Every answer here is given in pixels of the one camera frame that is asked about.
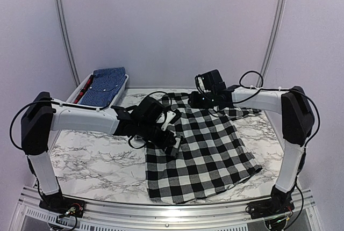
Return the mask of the black white checked shirt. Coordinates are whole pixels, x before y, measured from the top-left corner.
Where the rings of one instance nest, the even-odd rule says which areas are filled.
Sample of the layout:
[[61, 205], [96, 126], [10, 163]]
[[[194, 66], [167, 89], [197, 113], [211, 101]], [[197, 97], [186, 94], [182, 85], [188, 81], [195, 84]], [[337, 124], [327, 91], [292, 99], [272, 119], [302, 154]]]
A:
[[184, 92], [159, 99], [181, 113], [168, 130], [182, 140], [174, 157], [147, 144], [146, 187], [151, 201], [182, 204], [205, 199], [247, 181], [262, 169], [234, 125], [260, 110], [236, 107], [210, 113], [191, 108], [188, 100], [189, 94]]

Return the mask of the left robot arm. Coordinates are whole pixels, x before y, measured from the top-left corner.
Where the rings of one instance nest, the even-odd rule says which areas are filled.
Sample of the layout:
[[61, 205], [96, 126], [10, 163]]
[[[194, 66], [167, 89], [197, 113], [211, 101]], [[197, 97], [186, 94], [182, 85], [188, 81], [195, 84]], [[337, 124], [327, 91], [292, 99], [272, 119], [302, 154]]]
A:
[[169, 106], [146, 96], [131, 107], [92, 107], [65, 103], [41, 92], [24, 108], [21, 118], [21, 148], [40, 187], [39, 206], [63, 215], [77, 215], [85, 206], [81, 200], [66, 198], [55, 176], [48, 153], [51, 131], [94, 131], [128, 138], [140, 137], [173, 155], [181, 138], [168, 130], [177, 114]]

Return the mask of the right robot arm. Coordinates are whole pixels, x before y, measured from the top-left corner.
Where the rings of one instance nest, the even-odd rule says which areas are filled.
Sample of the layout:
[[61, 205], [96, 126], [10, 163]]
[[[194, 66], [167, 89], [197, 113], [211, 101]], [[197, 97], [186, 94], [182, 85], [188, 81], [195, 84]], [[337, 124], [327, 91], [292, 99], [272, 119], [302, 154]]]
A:
[[194, 108], [251, 108], [275, 112], [281, 116], [284, 154], [279, 176], [272, 188], [271, 198], [249, 203], [248, 208], [251, 213], [282, 212], [291, 201], [291, 194], [304, 166], [306, 145], [314, 136], [312, 128], [316, 114], [303, 88], [264, 88], [242, 83], [226, 86], [217, 69], [197, 75], [195, 86], [197, 91], [189, 99], [189, 104]]

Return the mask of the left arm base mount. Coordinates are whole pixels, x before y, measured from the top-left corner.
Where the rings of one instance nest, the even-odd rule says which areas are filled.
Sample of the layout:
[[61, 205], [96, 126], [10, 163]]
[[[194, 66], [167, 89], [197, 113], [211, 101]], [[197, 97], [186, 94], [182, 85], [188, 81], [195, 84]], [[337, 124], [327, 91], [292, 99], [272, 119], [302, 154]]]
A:
[[77, 218], [83, 217], [86, 202], [84, 200], [78, 200], [65, 197], [61, 206], [49, 206], [43, 200], [40, 201], [39, 207], [48, 211], [59, 213], [59, 216], [75, 216]]

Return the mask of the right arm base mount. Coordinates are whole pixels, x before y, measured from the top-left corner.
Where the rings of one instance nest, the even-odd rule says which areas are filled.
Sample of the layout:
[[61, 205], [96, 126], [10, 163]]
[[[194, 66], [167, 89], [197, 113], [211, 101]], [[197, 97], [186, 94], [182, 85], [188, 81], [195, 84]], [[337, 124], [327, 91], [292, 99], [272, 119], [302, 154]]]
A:
[[279, 200], [270, 198], [249, 202], [245, 211], [250, 215], [251, 219], [258, 219], [282, 213], [291, 213], [294, 209], [295, 206], [291, 199], [281, 204]]

